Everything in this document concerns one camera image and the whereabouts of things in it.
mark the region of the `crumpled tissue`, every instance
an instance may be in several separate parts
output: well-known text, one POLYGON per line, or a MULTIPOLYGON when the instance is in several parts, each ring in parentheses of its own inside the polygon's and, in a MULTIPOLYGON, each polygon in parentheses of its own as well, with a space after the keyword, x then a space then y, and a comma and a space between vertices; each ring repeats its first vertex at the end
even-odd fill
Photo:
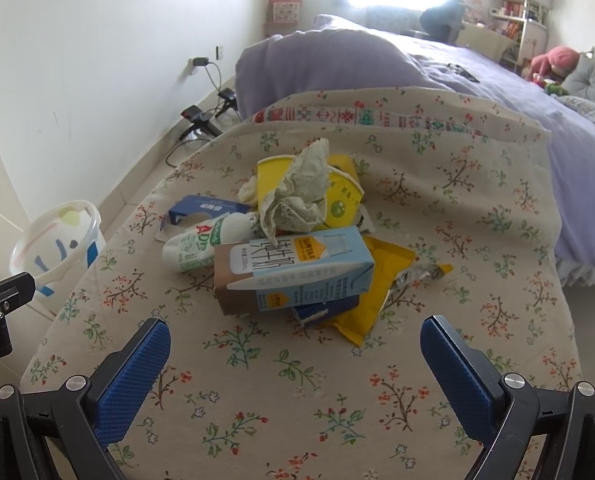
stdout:
POLYGON ((309 233, 326 219, 328 158, 328 139, 316 140, 293 159, 279 185, 262 199, 261 228, 274 244, 277 229, 309 233))
POLYGON ((237 192, 237 200, 251 207, 257 207, 257 177, 252 176, 248 182, 244 182, 237 192))

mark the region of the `bookshelf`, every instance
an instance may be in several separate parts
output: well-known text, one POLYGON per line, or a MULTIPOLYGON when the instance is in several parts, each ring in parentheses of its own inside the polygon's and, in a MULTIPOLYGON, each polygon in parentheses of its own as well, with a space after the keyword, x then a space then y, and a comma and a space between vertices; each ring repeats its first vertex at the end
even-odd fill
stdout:
POLYGON ((525 60, 546 51, 548 11, 553 0, 491 0, 492 27, 514 41, 501 63, 521 70, 525 60))

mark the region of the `trash pile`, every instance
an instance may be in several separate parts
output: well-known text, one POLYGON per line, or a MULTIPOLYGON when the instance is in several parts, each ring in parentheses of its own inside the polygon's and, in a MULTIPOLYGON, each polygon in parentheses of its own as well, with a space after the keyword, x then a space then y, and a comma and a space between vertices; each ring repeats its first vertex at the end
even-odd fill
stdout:
POLYGON ((390 294, 453 269, 414 264, 414 251, 372 237, 363 197, 350 156, 319 139, 260 160, 240 203, 185 197, 157 239, 172 271, 215 267, 225 316, 291 308, 302 326, 334 326, 360 345, 390 294))

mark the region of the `yellow snack wrapper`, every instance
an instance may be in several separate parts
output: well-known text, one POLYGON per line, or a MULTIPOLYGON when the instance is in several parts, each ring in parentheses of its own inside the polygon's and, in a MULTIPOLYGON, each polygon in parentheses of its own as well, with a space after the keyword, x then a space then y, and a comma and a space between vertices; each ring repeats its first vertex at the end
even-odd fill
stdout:
POLYGON ((397 274, 393 283, 393 290, 401 292, 412 285, 416 285, 424 280, 441 280, 447 275, 453 266, 450 264, 416 264, 408 269, 404 269, 397 274))
POLYGON ((414 251, 370 236, 363 236, 362 239, 375 260, 369 291, 359 297, 359 304, 355 308, 323 323, 337 328, 357 346, 362 345, 365 336, 373 328, 395 278, 415 261, 414 251))

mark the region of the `small pink cabinet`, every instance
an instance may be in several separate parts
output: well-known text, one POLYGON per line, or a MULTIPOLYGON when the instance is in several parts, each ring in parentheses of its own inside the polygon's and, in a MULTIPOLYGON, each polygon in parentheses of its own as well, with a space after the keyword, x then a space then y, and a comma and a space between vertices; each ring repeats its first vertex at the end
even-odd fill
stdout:
POLYGON ((297 30, 303 0, 268 0, 266 37, 272 34, 286 34, 297 30))

